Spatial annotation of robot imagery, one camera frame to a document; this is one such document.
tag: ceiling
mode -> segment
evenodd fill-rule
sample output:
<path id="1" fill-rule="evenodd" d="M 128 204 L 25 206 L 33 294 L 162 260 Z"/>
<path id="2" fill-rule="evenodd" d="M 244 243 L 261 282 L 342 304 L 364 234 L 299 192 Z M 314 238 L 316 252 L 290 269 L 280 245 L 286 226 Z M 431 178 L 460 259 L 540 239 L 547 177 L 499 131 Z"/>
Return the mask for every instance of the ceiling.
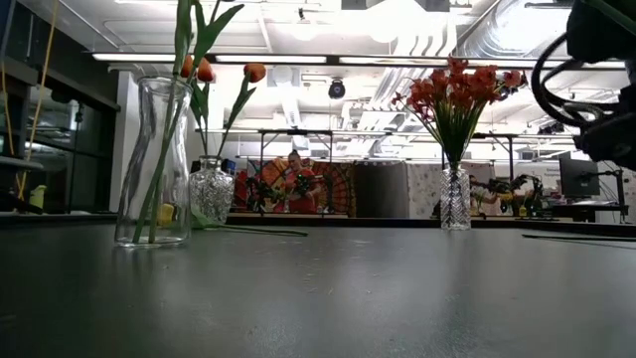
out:
<path id="1" fill-rule="evenodd" d="M 368 10 L 341 10 L 346 1 L 223 2 L 220 11 L 240 2 L 245 4 L 245 8 L 219 36 L 211 52 L 441 57 L 454 53 L 484 58 L 533 58 L 551 38 L 562 32 L 567 17 L 567 10 L 537 12 L 526 9 L 529 0 L 501 0 L 481 25 L 471 28 L 471 24 L 495 3 L 494 0 L 451 0 L 451 3 L 471 7 L 453 8 L 449 15 L 426 12 L 414 0 L 385 0 Z M 51 18 L 52 1 L 20 2 L 42 18 Z M 202 2 L 206 11 L 211 13 L 214 2 Z M 92 52 L 172 53 L 174 3 L 174 0 L 61 0 L 57 26 Z M 299 23 L 300 7 L 304 9 L 306 20 Z M 541 30 L 530 31 L 529 26 L 536 26 L 540 18 L 550 19 L 550 23 L 542 25 Z M 532 47 L 513 49 L 524 44 L 532 44 Z M 143 65 L 130 69 L 138 75 L 169 71 L 165 65 Z M 280 119 L 280 116 L 275 113 L 284 115 L 283 101 L 290 98 L 297 102 L 302 117 L 315 119 L 308 120 L 306 127 L 329 126 L 333 122 L 325 120 L 328 118 L 325 115 L 344 116 L 345 111 L 351 111 L 354 102 L 363 109 L 388 108 L 388 99 L 395 90 L 404 90 L 409 78 L 423 75 L 422 70 L 410 69 L 297 69 L 301 79 L 308 79 L 301 81 L 297 88 L 283 91 L 272 82 L 258 84 L 255 96 L 236 126 L 279 126 L 277 118 Z M 228 111 L 238 90 L 242 69 L 218 65 L 215 72 L 216 87 L 223 93 L 221 101 Z M 342 99 L 330 99 L 327 95 L 333 78 L 343 79 L 347 92 Z M 609 101 L 615 99 L 617 90 L 627 85 L 627 77 L 621 72 L 588 71 L 562 74 L 549 87 L 561 96 Z M 478 130 L 534 134 L 539 125 L 546 122 L 542 120 L 544 117 L 530 91 L 522 89 L 509 99 L 489 106 L 480 118 Z M 363 126 L 379 128 L 387 124 L 381 123 L 382 120 L 392 122 L 390 115 L 370 111 L 363 115 Z M 416 123 L 407 121 L 401 125 L 402 129 L 421 130 L 408 124 Z"/>

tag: table surface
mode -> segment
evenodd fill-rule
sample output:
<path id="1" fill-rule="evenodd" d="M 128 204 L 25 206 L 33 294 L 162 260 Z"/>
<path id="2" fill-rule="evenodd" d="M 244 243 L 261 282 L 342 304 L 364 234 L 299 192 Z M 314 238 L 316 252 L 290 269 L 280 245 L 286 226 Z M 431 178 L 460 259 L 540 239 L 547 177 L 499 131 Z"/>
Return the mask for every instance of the table surface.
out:
<path id="1" fill-rule="evenodd" d="M 519 230 L 0 231 L 0 356 L 634 357 L 636 246 Z"/>

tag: desk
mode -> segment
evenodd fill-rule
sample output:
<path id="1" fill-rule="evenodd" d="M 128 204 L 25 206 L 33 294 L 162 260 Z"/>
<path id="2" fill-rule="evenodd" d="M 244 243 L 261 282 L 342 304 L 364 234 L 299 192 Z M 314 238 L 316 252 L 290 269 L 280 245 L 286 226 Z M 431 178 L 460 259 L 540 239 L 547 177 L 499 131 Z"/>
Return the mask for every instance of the desk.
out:
<path id="1" fill-rule="evenodd" d="M 596 222 L 596 212 L 620 212 L 629 209 L 628 206 L 619 205 L 554 205 L 553 215 L 556 217 L 573 218 L 576 222 Z"/>
<path id="2" fill-rule="evenodd" d="M 634 245 L 302 230 L 140 251 L 112 225 L 0 230 L 0 356 L 634 356 Z"/>

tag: glass vase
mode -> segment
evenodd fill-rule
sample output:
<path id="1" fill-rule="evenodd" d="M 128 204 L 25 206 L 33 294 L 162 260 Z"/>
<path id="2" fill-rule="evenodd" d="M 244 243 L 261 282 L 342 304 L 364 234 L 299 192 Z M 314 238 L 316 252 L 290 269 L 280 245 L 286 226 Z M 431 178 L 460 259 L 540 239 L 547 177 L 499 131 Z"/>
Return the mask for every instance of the glass vase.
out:
<path id="1" fill-rule="evenodd" d="M 164 77 L 138 84 L 139 134 L 121 190 L 115 242 L 175 246 L 190 239 L 185 140 L 192 89 Z"/>
<path id="2" fill-rule="evenodd" d="M 190 177 L 192 212 L 200 225 L 224 224 L 235 194 L 235 178 L 221 170 L 214 156 L 199 157 L 201 170 Z"/>
<path id="3" fill-rule="evenodd" d="M 450 163 L 441 172 L 440 215 L 443 230 L 470 229 L 470 181 L 466 170 Z"/>

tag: white ceiling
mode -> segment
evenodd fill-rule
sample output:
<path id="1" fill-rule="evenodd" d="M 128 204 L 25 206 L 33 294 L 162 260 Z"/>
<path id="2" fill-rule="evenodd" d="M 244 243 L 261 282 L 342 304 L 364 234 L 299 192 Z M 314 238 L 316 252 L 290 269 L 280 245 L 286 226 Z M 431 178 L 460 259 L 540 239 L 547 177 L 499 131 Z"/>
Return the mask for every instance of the white ceiling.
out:
<path id="1" fill-rule="evenodd" d="M 341 11 L 340 0 L 271 0 L 249 1 L 226 30 L 220 35 L 214 53 L 284 53 L 284 54 L 394 54 L 398 41 L 381 43 L 376 41 L 387 31 L 401 37 L 424 35 L 436 38 L 435 24 L 443 15 L 426 13 L 412 0 L 387 0 L 391 6 L 381 10 Z M 51 17 L 52 1 L 20 0 L 44 19 Z M 61 0 L 57 26 L 65 33 L 94 52 L 173 52 L 174 4 L 169 0 Z M 234 6 L 222 3 L 221 10 Z M 493 0 L 470 1 L 473 9 L 463 15 L 452 15 L 449 19 L 465 29 L 482 14 Z M 211 12 L 214 2 L 205 2 Z M 297 9 L 305 9 L 305 17 L 313 24 L 299 25 Z M 312 41 L 300 41 L 294 33 L 317 32 Z M 145 66 L 146 74 L 168 71 L 166 66 Z M 300 68 L 302 74 L 324 75 L 327 78 L 342 78 L 347 95 L 341 100 L 332 100 L 327 95 L 328 83 L 308 83 L 296 90 L 299 109 L 302 112 L 329 113 L 339 115 L 346 100 L 372 97 L 381 84 L 385 69 L 379 68 Z M 217 87 L 227 93 L 223 97 L 225 108 L 230 108 L 237 91 L 241 68 L 216 66 Z M 555 79 L 550 87 L 560 95 L 576 93 L 577 98 L 595 96 L 619 90 L 628 85 L 627 78 L 617 72 L 566 73 Z M 256 95 L 244 111 L 245 123 L 268 124 L 274 112 L 282 112 L 281 93 L 277 88 L 259 84 Z M 490 106 L 481 118 L 481 130 L 489 130 L 491 123 L 497 132 L 522 132 L 529 130 L 527 123 L 542 118 L 545 114 L 535 104 L 528 89 L 504 102 Z"/>

